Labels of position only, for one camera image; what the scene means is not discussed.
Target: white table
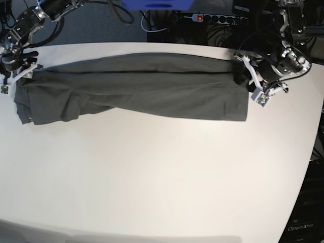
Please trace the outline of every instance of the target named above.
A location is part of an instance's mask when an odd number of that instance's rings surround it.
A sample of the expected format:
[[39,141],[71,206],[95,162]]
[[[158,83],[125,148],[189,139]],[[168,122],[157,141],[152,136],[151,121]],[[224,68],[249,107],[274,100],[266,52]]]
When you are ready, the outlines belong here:
[[[231,56],[148,43],[39,51],[44,66],[137,52]],[[0,96],[0,219],[57,233],[48,239],[16,228],[35,242],[277,243],[314,145],[323,73],[315,65],[266,109],[250,102],[245,123],[113,109],[23,126],[12,100]]]

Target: power strip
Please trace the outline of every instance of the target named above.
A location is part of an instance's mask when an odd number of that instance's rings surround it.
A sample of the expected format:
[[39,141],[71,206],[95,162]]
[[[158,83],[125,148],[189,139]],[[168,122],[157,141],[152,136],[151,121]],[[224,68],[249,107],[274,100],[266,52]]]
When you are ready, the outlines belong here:
[[224,24],[224,25],[248,25],[245,17],[217,15],[217,14],[184,14],[181,19],[191,19],[194,23]]

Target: gray cloth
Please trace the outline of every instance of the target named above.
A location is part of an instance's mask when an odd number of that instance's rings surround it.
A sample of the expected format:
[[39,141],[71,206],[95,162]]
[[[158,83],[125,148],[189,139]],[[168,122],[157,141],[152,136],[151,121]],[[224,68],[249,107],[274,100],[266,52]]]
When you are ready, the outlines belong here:
[[68,122],[118,107],[168,117],[245,121],[248,92],[230,61],[143,53],[43,69],[17,83],[23,124]]

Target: black equipment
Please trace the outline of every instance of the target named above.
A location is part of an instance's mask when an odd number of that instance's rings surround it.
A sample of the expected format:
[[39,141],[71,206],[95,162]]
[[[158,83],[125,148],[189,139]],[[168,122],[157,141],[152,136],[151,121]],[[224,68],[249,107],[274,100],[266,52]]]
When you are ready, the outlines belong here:
[[309,164],[304,183],[279,243],[324,241],[324,163]]

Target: blue object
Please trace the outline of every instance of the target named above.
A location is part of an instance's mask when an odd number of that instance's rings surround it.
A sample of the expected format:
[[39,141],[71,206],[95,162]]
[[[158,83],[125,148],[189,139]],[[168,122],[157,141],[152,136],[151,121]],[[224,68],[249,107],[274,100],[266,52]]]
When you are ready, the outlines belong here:
[[189,10],[194,0],[124,0],[129,10]]

